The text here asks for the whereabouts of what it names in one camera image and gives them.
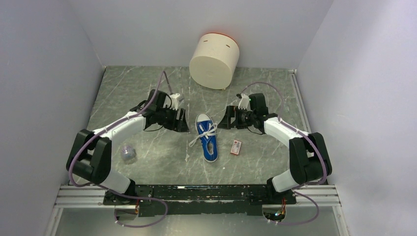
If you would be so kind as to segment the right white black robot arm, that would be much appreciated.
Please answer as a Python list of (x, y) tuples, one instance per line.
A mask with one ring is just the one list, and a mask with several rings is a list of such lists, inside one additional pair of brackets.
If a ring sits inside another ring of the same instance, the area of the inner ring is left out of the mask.
[(237, 94), (237, 106), (227, 106), (220, 121), (220, 129), (246, 129), (254, 127), (289, 149), (288, 169), (267, 180), (271, 187), (265, 191), (266, 199), (276, 204), (284, 192), (306, 184), (322, 184), (332, 173), (327, 147), (322, 134), (308, 133), (290, 125), (275, 113), (270, 113), (262, 93)]

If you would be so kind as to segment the blue canvas sneaker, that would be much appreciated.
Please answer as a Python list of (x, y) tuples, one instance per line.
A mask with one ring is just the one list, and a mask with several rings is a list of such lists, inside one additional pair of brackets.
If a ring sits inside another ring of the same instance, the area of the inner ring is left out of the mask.
[[(207, 130), (209, 123), (215, 123), (209, 115), (202, 113), (196, 117), (196, 130), (198, 134), (202, 134), (203, 131)], [(203, 156), (207, 162), (214, 162), (218, 159), (217, 150), (217, 137), (208, 136), (199, 138), (203, 148)]]

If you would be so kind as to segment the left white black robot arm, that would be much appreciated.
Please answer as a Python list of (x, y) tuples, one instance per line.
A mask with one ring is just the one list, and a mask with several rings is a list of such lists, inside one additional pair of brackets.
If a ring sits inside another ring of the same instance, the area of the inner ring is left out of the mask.
[(189, 132), (185, 109), (180, 105), (184, 96), (151, 90), (147, 100), (131, 108), (113, 123), (88, 131), (79, 131), (74, 140), (66, 169), (95, 185), (116, 192), (116, 197), (128, 205), (136, 198), (136, 184), (112, 168), (112, 153), (134, 134), (158, 124), (178, 133)]

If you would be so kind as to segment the white shoelace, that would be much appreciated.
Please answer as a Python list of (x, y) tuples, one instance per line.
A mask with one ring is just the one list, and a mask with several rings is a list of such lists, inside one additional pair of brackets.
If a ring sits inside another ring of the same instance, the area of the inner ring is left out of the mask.
[(189, 147), (194, 146), (196, 141), (199, 138), (202, 138), (202, 137), (208, 138), (208, 136), (213, 136), (213, 135), (215, 136), (216, 135), (215, 131), (217, 130), (217, 126), (218, 126), (217, 123), (209, 123), (207, 130), (203, 131), (202, 134), (199, 134), (198, 136), (196, 136), (191, 142), (189, 142), (188, 146)]

